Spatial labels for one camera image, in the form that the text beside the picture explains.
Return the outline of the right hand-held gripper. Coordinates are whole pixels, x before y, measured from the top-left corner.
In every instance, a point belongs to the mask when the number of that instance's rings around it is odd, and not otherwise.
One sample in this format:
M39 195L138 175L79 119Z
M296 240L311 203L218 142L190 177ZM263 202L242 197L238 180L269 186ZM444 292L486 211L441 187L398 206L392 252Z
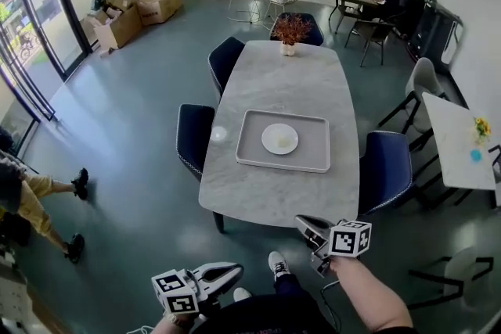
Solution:
M331 257L357 258L370 246L372 224L345 221L334 225L320 217L298 214L294 223L312 252L312 267L325 276Z

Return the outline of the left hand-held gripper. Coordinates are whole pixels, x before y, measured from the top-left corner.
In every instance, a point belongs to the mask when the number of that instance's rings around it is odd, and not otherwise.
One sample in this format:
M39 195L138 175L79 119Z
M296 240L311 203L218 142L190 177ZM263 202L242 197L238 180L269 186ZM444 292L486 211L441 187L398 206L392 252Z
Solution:
M227 293L243 276L243 266L234 262L207 263L190 270L174 269L153 276L157 299L168 314L200 311L200 305Z

